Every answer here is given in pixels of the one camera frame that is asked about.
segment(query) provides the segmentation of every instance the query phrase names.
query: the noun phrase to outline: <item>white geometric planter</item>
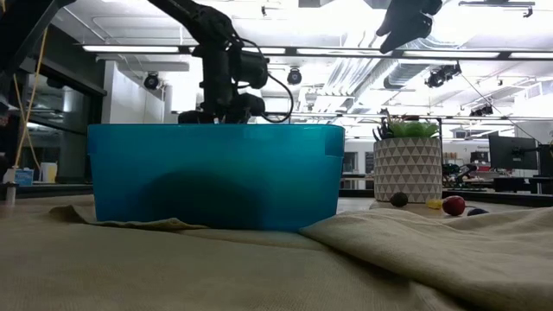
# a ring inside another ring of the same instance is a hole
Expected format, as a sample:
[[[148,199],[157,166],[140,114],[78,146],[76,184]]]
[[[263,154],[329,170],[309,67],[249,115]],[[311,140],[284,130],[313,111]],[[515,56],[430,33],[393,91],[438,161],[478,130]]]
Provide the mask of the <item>white geometric planter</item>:
[[[374,143],[374,195],[388,202],[407,194],[409,203],[442,198],[442,149],[437,138],[392,138]]]

